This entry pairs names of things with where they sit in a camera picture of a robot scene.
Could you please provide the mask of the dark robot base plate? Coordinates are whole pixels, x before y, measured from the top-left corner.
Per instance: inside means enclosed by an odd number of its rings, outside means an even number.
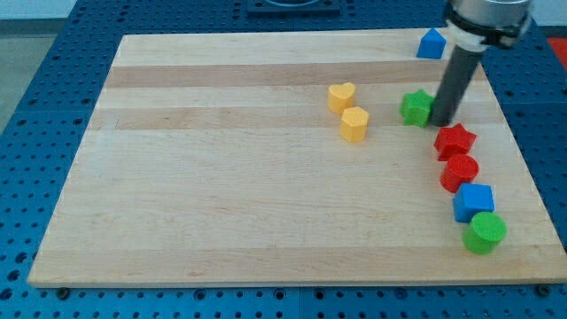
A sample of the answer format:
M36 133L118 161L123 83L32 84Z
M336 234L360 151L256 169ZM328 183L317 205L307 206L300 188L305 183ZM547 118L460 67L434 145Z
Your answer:
M340 0L244 0L249 14L338 13Z

